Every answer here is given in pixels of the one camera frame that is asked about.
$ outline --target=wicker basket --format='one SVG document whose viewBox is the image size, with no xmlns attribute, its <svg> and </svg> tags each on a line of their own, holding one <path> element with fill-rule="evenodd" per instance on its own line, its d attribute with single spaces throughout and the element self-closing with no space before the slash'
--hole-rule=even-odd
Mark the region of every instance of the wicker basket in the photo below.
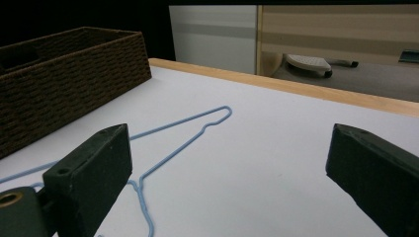
<svg viewBox="0 0 419 237">
<path fill-rule="evenodd" d="M 0 47 L 0 159 L 149 78 L 139 32 L 80 28 Z"/>
</svg>

